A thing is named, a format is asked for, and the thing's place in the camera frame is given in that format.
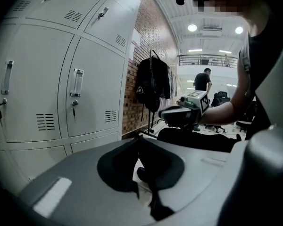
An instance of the white ceiling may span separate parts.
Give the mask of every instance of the white ceiling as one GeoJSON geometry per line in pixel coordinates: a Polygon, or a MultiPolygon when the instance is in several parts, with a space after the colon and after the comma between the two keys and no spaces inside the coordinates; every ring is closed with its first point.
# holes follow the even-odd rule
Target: white ceiling
{"type": "Polygon", "coordinates": [[[224,55],[219,50],[225,50],[231,51],[231,56],[238,55],[247,30],[244,19],[215,12],[214,8],[204,8],[204,12],[199,12],[198,8],[193,6],[192,0],[185,0],[183,6],[177,5],[175,0],[156,1],[170,23],[179,47],[179,54],[188,54],[189,49],[201,48],[204,54],[224,55]],[[197,31],[190,32],[188,30],[190,24],[197,25],[197,31]],[[218,35],[204,35],[201,32],[203,26],[220,27],[222,32],[218,35]],[[242,34],[235,33],[238,26],[244,28],[242,34]]]}

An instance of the locker lock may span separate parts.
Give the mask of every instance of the locker lock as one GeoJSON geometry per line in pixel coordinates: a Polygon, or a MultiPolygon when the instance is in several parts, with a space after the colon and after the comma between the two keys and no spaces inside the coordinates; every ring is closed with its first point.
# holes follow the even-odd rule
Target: locker lock
{"type": "Polygon", "coordinates": [[[98,19],[101,19],[102,17],[104,17],[103,13],[99,13],[98,19]]]}
{"type": "Polygon", "coordinates": [[[73,100],[72,101],[72,105],[74,106],[74,105],[78,105],[79,104],[79,102],[77,101],[77,100],[73,100]]]}
{"type": "Polygon", "coordinates": [[[1,105],[6,105],[7,103],[8,103],[8,100],[4,98],[4,99],[2,100],[2,103],[0,103],[0,106],[1,106],[1,105]]]}

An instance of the person's arm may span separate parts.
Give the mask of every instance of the person's arm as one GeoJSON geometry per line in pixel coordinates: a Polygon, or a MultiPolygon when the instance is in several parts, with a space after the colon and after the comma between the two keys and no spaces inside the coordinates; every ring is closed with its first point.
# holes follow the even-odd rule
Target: person's arm
{"type": "Polygon", "coordinates": [[[240,62],[238,62],[237,70],[238,84],[231,101],[217,107],[209,108],[201,118],[200,124],[228,125],[243,116],[253,98],[247,98],[245,96],[249,88],[249,79],[240,62]]]}
{"type": "Polygon", "coordinates": [[[209,94],[209,91],[211,90],[211,87],[212,87],[212,82],[211,82],[209,75],[207,75],[207,82],[208,82],[207,94],[209,94]]]}
{"type": "Polygon", "coordinates": [[[208,83],[207,94],[209,94],[209,91],[211,90],[211,87],[212,87],[212,82],[210,81],[210,82],[208,83]]]}

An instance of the person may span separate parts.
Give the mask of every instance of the person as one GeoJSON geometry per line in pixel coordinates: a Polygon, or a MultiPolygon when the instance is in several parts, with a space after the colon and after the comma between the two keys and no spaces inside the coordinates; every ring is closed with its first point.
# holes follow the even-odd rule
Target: person
{"type": "MultiPolygon", "coordinates": [[[[211,70],[210,68],[206,68],[203,73],[197,74],[193,85],[195,86],[195,90],[206,91],[209,94],[209,91],[212,87],[212,82],[210,79],[211,70]]],[[[194,126],[194,131],[200,131],[199,124],[194,126]]]]}
{"type": "Polygon", "coordinates": [[[223,64],[225,65],[225,67],[230,67],[230,61],[228,60],[227,55],[225,55],[225,59],[223,61],[223,64]]]}
{"type": "MultiPolygon", "coordinates": [[[[227,125],[239,120],[253,101],[255,91],[275,65],[283,49],[283,36],[275,31],[281,24],[264,0],[202,0],[204,6],[215,7],[215,11],[240,16],[248,27],[237,64],[238,84],[230,102],[209,108],[200,123],[227,125]]],[[[270,126],[268,116],[258,98],[257,115],[247,131],[246,140],[270,126]]],[[[231,152],[239,139],[224,135],[203,135],[190,131],[166,128],[160,131],[158,140],[193,148],[231,152]]]]}

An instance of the white wall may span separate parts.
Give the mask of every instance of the white wall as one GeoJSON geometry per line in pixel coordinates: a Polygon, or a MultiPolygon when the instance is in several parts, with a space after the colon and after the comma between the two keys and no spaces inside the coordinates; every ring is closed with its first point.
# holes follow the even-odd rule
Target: white wall
{"type": "Polygon", "coordinates": [[[187,65],[178,66],[178,75],[188,75],[188,74],[199,74],[202,73],[205,68],[210,68],[212,70],[212,76],[227,77],[229,79],[238,79],[237,69],[221,67],[221,66],[203,66],[203,65],[187,65]]]}

